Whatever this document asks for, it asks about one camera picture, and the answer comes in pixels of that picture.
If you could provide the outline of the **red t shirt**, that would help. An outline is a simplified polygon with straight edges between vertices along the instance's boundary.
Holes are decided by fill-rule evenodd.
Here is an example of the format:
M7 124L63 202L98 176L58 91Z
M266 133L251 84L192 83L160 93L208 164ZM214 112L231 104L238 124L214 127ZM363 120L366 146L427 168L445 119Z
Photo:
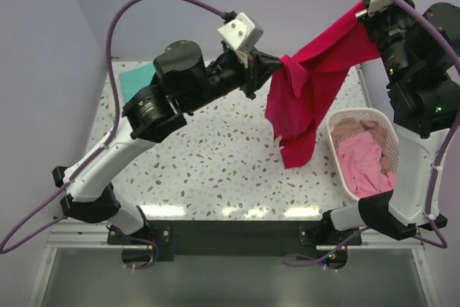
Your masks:
M364 8L358 2L293 56L280 59L282 69L272 76L264 115L280 140L287 169L311 160L317 130L350 68L380 57L356 18Z

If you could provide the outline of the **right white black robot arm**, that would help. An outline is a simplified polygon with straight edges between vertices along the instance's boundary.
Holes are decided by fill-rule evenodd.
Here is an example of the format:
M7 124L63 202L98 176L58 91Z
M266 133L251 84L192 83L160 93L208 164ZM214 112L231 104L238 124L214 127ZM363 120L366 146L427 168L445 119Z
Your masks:
M445 153L459 125L459 85L447 73L459 57L459 8L439 2L420 14L404 0L367 12L361 23L389 78L398 138L396 182L327 211L316 237L328 244L361 226L401 240L414 237L418 228L434 231L448 222L437 203Z

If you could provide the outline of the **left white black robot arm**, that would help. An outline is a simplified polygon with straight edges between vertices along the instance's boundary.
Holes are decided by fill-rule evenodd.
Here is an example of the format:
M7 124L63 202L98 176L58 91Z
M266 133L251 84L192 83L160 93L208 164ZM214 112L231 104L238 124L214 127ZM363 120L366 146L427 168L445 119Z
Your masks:
M135 158L184 127L186 115L239 89L253 99L282 67L279 58L255 48L247 65L229 48L209 65L192 41L170 44L157 56L148 86L127 101L112 130L74 166L56 167L55 184L65 189L63 215L88 224L107 221L133 244L149 235L140 207L116 195L112 180Z

